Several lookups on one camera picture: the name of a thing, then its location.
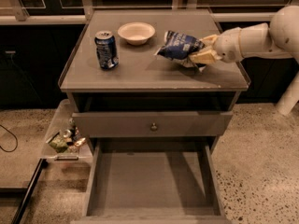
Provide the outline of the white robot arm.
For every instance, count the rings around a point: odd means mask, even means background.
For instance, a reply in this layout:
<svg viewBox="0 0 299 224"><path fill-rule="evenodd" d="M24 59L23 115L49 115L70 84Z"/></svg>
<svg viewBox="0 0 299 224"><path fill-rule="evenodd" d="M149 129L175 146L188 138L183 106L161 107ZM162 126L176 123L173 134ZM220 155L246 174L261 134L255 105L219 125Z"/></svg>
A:
<svg viewBox="0 0 299 224"><path fill-rule="evenodd" d="M189 55L193 63L234 63L251 57L293 57L299 63L299 6L280 9L270 24L236 27L220 35L206 36L201 41L206 46Z"/></svg>

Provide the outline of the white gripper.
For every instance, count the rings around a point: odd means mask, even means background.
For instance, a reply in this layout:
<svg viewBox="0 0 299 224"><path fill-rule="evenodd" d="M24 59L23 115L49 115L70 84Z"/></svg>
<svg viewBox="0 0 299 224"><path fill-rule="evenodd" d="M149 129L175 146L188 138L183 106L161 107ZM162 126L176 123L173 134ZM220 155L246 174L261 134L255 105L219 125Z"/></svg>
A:
<svg viewBox="0 0 299 224"><path fill-rule="evenodd" d="M235 63L243 60L240 49L241 28L227 30L220 35L208 35L200 39L206 46L189 55L193 63L213 64L219 60Z"/></svg>

